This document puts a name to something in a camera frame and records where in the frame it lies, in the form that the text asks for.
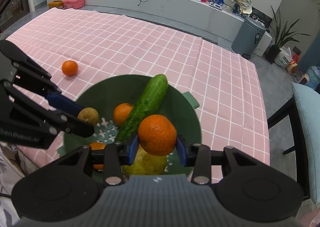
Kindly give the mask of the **small orange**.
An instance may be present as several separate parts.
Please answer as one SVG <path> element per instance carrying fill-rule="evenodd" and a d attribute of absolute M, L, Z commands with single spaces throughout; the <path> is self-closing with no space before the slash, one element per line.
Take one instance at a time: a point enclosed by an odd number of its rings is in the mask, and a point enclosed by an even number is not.
<path fill-rule="evenodd" d="M 89 146 L 92 150 L 93 157 L 93 168 L 95 170 L 101 171 L 104 169 L 104 149 L 105 144 L 99 142 L 90 143 Z"/>
<path fill-rule="evenodd" d="M 72 60 L 66 60 L 61 67 L 62 73 L 65 76 L 74 76 L 78 72 L 78 64 Z"/>

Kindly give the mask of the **yellow green pear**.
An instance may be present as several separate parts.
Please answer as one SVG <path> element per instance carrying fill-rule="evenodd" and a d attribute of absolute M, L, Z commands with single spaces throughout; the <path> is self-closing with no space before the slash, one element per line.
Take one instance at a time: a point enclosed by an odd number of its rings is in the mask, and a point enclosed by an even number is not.
<path fill-rule="evenodd" d="M 129 179 L 132 175 L 159 175 L 167 167 L 167 156 L 153 156 L 139 145 L 135 161 L 131 166 L 123 165 L 123 175 Z"/>

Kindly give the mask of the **large orange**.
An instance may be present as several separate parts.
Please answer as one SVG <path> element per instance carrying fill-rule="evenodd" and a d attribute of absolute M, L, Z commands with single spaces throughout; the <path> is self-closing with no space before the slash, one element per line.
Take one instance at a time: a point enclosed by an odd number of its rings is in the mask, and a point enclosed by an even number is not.
<path fill-rule="evenodd" d="M 153 156 L 166 156 L 175 146 L 177 131 L 163 115 L 151 115 L 142 120 L 138 128 L 139 143 Z"/>

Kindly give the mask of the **green cucumber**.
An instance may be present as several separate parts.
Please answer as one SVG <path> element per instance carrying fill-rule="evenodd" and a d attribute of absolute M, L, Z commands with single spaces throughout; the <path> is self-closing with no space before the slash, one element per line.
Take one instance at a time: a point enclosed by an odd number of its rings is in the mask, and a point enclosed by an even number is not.
<path fill-rule="evenodd" d="M 168 87 L 168 80 L 164 74 L 158 74 L 149 80 L 126 122 L 120 127 L 115 142 L 128 141 L 130 137 L 137 134 L 142 120 L 159 110 Z"/>

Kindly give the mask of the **green colander bowl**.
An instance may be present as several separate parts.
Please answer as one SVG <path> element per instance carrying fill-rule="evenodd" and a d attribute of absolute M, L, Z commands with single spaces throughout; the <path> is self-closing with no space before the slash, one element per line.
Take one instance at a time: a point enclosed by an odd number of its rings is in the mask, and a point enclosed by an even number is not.
<path fill-rule="evenodd" d="M 195 177 L 206 158 L 198 102 L 169 85 L 163 74 L 103 80 L 86 90 L 77 104 L 96 109 L 99 122 L 88 138 L 65 133 L 58 152 L 71 166 L 89 149 L 86 167 L 96 180 L 109 169 L 124 180 L 161 174 Z"/>

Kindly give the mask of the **pink checked tablecloth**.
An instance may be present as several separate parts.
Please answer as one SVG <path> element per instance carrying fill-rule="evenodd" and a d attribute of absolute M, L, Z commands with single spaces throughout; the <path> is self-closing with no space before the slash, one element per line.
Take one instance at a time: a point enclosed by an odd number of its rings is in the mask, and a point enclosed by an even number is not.
<path fill-rule="evenodd" d="M 200 37 L 121 15 L 50 9 L 8 37 L 47 70 L 62 93 L 77 99 L 95 83 L 121 74 L 166 75 L 191 93 L 205 145 L 230 145 L 268 164 L 270 142 L 255 65 Z M 65 76 L 64 61 L 78 64 Z"/>

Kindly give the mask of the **yellow box on floor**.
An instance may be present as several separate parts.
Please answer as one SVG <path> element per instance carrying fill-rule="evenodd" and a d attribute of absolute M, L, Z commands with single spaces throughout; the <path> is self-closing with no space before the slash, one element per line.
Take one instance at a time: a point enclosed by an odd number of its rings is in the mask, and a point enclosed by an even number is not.
<path fill-rule="evenodd" d="M 57 8 L 57 9 L 63 9 L 63 1 L 62 0 L 54 0 L 48 3 L 48 8 Z"/>

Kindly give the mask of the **pink storage basket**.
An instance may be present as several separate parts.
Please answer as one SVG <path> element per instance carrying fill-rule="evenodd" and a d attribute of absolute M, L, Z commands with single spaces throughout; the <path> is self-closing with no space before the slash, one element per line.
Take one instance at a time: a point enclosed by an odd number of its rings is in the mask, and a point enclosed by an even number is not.
<path fill-rule="evenodd" d="M 85 5 L 85 0 L 62 0 L 64 9 L 80 9 Z"/>

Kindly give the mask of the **potted long leaf plant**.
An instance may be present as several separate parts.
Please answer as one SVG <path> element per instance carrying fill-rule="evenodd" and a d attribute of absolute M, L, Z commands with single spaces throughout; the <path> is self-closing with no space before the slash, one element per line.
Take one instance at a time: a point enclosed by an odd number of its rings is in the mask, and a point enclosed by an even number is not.
<path fill-rule="evenodd" d="M 307 36 L 310 37 L 311 35 L 308 33 L 298 33 L 297 31 L 293 30 L 293 27 L 300 21 L 300 19 L 297 19 L 292 24 L 288 24 L 288 21 L 282 26 L 281 24 L 281 13 L 279 11 L 279 14 L 277 15 L 274 11 L 273 6 L 271 6 L 271 10 L 273 13 L 273 20 L 276 24 L 276 28 L 272 28 L 270 26 L 270 29 L 272 30 L 274 34 L 274 43 L 268 50 L 268 52 L 265 55 L 265 59 L 270 63 L 273 64 L 276 57 L 280 54 L 281 48 L 288 42 L 297 42 L 299 43 L 299 40 L 295 38 L 295 36 Z"/>

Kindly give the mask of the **white plastic bag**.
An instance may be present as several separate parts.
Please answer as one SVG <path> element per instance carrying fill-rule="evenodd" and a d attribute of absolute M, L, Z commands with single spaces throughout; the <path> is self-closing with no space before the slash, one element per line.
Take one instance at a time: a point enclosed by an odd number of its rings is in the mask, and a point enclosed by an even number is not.
<path fill-rule="evenodd" d="M 275 58 L 274 62 L 282 67 L 282 68 L 286 68 L 287 65 L 289 64 L 289 62 L 291 62 L 292 60 L 292 54 L 291 54 L 291 49 L 290 48 L 285 48 L 282 47 L 280 49 L 279 54 L 277 55 L 277 57 Z"/>

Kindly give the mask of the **grey trash bin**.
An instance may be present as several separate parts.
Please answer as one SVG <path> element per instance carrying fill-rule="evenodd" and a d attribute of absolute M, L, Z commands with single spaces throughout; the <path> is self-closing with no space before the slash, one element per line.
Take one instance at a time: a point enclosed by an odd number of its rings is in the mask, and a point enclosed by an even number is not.
<path fill-rule="evenodd" d="M 250 60 L 265 31 L 266 28 L 262 24 L 251 17 L 246 17 L 232 43 L 232 50 Z"/>

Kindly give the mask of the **water bottle jug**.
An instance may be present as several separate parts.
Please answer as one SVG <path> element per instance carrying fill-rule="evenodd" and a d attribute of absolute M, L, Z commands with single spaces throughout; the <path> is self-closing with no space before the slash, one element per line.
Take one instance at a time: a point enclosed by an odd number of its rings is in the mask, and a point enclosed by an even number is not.
<path fill-rule="evenodd" d="M 320 68 L 319 66 L 311 66 L 308 68 L 306 74 L 309 76 L 309 81 L 306 86 L 312 88 L 313 90 L 317 89 L 320 84 Z"/>

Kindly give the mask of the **white tv cabinet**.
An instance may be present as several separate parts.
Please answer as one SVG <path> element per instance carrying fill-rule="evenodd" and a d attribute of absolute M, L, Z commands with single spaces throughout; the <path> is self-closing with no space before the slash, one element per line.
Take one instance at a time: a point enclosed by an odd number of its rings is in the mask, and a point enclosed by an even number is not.
<path fill-rule="evenodd" d="M 244 19 L 197 0 L 85 0 L 85 10 L 126 15 L 231 48 Z"/>

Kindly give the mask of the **black chair frame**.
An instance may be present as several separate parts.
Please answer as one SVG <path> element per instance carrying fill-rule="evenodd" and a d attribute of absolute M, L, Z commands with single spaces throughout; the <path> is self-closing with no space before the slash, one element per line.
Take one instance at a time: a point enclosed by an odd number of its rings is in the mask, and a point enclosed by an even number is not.
<path fill-rule="evenodd" d="M 271 130 L 271 164 L 293 178 L 302 188 L 303 199 L 310 196 L 309 159 L 297 104 L 291 97 L 267 119 Z"/>

